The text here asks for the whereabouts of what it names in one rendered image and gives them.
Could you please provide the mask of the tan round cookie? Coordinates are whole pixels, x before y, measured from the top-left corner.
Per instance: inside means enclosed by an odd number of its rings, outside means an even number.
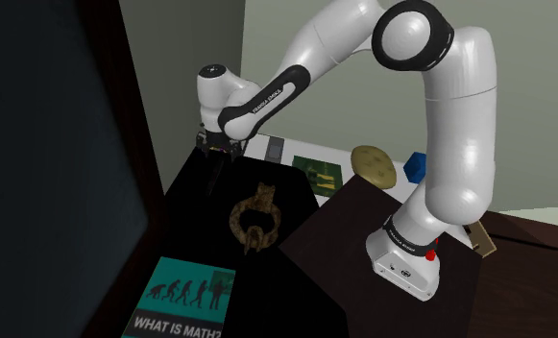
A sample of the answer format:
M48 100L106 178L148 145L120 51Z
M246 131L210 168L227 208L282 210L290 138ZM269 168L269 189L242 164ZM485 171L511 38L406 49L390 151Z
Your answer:
M356 175L379 189L390 189L397 183L392 159L378 147L356 146L351 152L351 165Z

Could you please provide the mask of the blue cube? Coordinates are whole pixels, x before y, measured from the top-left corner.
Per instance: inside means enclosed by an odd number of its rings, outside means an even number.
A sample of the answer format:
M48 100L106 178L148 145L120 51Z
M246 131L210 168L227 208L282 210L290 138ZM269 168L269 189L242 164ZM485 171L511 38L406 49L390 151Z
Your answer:
M420 184L425 177L426 154L414 152L404 163L403 171L408 181Z

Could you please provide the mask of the green book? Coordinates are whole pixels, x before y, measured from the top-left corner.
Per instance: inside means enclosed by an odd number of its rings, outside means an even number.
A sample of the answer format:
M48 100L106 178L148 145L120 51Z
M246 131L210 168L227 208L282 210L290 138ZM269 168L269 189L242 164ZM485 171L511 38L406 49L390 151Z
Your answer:
M343 186L341 166L338 164L294 156L292 166L305 173L316 195L331 197Z

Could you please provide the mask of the teal book with silhouettes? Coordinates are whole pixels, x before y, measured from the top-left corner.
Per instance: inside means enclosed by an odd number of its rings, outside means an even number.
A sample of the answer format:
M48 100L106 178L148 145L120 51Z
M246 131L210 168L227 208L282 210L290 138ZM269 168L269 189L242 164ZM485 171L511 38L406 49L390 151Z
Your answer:
M235 271L163 257L121 338L222 338Z

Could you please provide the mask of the tan cardboard box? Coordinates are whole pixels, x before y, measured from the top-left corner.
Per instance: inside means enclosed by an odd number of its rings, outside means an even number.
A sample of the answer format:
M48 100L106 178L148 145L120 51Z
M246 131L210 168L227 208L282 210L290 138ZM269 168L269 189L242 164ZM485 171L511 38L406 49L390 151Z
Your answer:
M497 246L480 221L464 226L464 230L471 241L473 251L482 258L497 250Z

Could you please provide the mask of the large dark framed panel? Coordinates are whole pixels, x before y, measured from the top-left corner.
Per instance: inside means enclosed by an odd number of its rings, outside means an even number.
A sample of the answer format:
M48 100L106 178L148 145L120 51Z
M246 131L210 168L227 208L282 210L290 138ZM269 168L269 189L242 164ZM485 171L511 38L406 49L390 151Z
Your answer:
M0 0L0 338L80 338L146 224L75 0Z

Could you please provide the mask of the dark brown robot stand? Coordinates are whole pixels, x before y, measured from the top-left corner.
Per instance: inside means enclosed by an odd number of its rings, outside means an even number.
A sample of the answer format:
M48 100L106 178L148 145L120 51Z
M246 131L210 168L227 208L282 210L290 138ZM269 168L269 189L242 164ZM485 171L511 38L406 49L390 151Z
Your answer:
M422 302L376 274L367 237L400 202L354 176L280 246L347 315L350 338L468 338L482 258L444 233L440 280Z

